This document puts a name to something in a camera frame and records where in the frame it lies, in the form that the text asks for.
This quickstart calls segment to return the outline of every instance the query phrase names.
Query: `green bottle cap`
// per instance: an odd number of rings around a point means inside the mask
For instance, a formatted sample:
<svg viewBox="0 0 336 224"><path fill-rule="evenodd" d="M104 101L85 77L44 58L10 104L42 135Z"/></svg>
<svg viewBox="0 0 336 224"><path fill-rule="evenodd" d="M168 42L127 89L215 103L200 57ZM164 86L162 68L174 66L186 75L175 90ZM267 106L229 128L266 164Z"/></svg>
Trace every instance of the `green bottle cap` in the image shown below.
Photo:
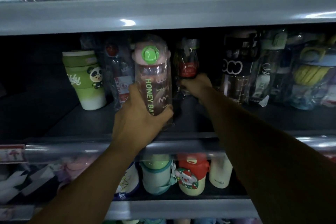
<svg viewBox="0 0 336 224"><path fill-rule="evenodd" d="M142 50L142 59L149 65L155 64L155 62L159 59L159 50L152 45L146 46Z"/></svg>

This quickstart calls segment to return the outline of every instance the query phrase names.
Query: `green cup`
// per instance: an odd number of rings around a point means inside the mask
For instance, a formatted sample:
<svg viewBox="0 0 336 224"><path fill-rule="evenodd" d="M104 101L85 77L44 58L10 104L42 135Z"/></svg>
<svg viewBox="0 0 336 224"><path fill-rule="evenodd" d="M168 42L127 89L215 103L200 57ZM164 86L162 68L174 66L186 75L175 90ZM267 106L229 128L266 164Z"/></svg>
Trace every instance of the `green cup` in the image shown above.
<svg viewBox="0 0 336 224"><path fill-rule="evenodd" d="M106 105L103 73L94 51L63 52L63 63L83 109Z"/></svg>

